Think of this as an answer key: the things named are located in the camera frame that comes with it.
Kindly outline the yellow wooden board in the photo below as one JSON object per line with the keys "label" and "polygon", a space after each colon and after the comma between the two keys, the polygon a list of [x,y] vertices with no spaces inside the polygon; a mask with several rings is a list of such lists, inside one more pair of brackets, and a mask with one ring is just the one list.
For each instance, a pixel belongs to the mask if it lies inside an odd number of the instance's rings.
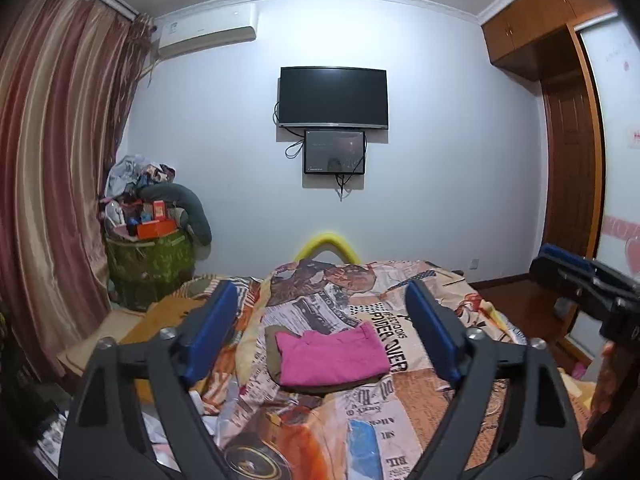
{"label": "yellow wooden board", "polygon": [[166,296],[160,302],[152,304],[145,313],[126,309],[113,310],[95,332],[79,344],[61,351],[56,357],[66,370],[81,376],[100,339],[111,337],[118,344],[148,341],[161,328],[178,326],[191,310],[203,304],[205,304],[204,298]]}

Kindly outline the striped red curtain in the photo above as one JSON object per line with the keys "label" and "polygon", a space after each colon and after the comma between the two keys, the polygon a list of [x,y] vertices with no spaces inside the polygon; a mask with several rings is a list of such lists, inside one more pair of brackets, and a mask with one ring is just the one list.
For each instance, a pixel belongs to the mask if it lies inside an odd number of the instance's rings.
{"label": "striped red curtain", "polygon": [[107,316],[100,200],[151,22],[28,0],[1,49],[1,301],[41,376]]}

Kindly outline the orange box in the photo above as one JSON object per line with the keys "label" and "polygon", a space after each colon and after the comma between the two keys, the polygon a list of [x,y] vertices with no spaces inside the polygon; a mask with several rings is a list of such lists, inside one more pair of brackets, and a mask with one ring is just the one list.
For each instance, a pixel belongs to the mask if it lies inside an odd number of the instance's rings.
{"label": "orange box", "polygon": [[137,237],[140,240],[162,237],[175,232],[176,229],[177,223],[169,215],[168,208],[162,200],[142,205],[137,224]]}

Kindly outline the brown wooden wardrobe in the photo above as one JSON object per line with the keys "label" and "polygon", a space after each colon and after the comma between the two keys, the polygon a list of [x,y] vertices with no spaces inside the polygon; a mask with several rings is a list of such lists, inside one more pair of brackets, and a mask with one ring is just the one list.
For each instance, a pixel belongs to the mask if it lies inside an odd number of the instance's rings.
{"label": "brown wooden wardrobe", "polygon": [[600,236],[605,160],[578,28],[615,10],[612,0],[496,0],[480,14],[491,64],[541,88],[548,155],[542,240],[587,258]]}

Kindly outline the small wall monitor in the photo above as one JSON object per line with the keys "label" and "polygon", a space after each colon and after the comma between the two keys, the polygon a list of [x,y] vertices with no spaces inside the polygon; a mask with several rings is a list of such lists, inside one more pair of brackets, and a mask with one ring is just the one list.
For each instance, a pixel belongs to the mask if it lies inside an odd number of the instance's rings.
{"label": "small wall monitor", "polygon": [[366,135],[358,130],[306,130],[304,174],[347,176],[366,170]]}

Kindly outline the white crumpled paper pile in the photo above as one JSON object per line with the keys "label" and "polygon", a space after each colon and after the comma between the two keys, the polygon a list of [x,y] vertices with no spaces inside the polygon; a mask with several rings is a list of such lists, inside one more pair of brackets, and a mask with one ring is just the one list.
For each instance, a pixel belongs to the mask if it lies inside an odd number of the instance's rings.
{"label": "white crumpled paper pile", "polygon": [[47,426],[34,448],[38,460],[63,479],[202,478],[204,460],[216,477],[224,461],[209,439],[218,418],[200,395],[172,379],[156,385],[157,406],[140,400],[134,384],[98,367],[82,381],[66,416]]}

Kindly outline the newspaper print bed sheet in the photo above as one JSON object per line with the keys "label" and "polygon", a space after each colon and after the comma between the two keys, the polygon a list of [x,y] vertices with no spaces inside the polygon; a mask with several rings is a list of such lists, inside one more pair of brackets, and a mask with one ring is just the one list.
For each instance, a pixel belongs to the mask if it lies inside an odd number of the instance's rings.
{"label": "newspaper print bed sheet", "polygon": [[224,476],[573,479],[586,414],[542,341],[425,262],[299,261],[218,281],[150,339],[148,393],[172,379],[218,418]]}

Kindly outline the white air conditioner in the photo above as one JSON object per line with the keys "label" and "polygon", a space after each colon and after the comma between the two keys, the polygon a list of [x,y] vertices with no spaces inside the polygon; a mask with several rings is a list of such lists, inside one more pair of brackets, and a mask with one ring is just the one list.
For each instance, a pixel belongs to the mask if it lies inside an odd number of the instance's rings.
{"label": "white air conditioner", "polygon": [[228,44],[254,41],[257,21],[254,3],[224,6],[174,18],[162,28],[157,55],[166,60]]}

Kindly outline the black wall television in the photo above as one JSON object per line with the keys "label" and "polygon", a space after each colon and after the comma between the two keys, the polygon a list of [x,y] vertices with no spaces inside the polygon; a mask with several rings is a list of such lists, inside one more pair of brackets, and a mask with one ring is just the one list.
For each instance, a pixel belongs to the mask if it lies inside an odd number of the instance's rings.
{"label": "black wall television", "polygon": [[359,67],[282,67],[278,125],[288,128],[387,129],[385,70]]}

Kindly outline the green camouflage basket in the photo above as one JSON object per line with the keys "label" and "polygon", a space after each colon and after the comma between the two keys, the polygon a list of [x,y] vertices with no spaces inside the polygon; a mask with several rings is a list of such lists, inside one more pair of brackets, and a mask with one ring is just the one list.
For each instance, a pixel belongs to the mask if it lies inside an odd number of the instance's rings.
{"label": "green camouflage basket", "polygon": [[115,301],[130,310],[148,310],[194,273],[192,240],[183,230],[142,242],[107,237],[105,248]]}

